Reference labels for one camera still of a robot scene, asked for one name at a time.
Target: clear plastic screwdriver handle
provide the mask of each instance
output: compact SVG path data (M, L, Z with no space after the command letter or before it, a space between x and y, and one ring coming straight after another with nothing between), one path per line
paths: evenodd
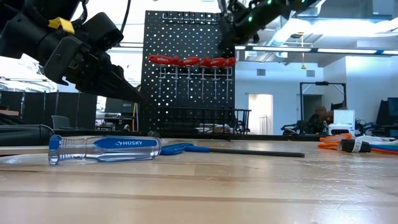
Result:
M160 154L159 138L139 136L100 136L90 138L51 137L49 164L71 159L98 162L121 162L154 159Z

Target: office chair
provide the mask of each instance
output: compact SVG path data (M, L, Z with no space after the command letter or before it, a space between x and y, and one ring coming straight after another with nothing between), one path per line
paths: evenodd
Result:
M59 116L59 115L52 115L52 127L53 129L69 129L70 127L70 122L69 118L65 116Z

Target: screwdriver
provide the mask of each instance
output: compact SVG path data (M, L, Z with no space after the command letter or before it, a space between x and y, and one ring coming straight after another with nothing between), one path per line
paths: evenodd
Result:
M255 155L255 156L282 156L282 157L305 157L302 152L277 152L277 151L254 151L254 150L242 150L242 149L218 149L210 147L194 146L190 143L179 143L169 146L163 146L162 156L177 155L182 152L213 152L213 153L225 153L225 154L241 154L241 155Z
M96 162L154 159L162 148L159 138L139 136L99 136L68 139L53 135L49 142L49 164L72 159Z

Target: blue tool handle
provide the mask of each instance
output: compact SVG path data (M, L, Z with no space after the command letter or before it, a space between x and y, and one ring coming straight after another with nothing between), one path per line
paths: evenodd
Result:
M209 147L199 147L199 146L185 146L185 150L187 152L210 152Z
M163 146L162 150L160 151L161 156L173 156L180 154L185 150L185 147L193 146L193 144L188 143L180 143L180 144L173 144L169 146Z

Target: black pegboard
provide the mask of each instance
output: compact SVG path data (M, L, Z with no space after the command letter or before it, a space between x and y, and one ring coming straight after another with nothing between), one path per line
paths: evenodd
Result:
M235 74L231 69L228 83L228 99L226 97L226 70L218 70L217 95L215 99L215 83L213 77L206 76L201 97L201 76L193 76L190 80L190 94L188 97L187 75L181 75L177 82L177 97L175 98L175 80L173 67L166 67L162 72L166 78L159 85L160 67L148 61L150 55L178 55L180 60L185 57L197 56L234 57L234 49L218 50L221 31L218 20L219 14L206 12L166 12L146 11L144 46L142 53L141 93L145 102L141 103L140 131L156 130L160 123L160 106L179 106L195 108L234 108ZM196 67L190 70L194 74L201 74ZM179 68L178 73L188 73L186 68ZM213 74L212 70L205 70L206 74Z

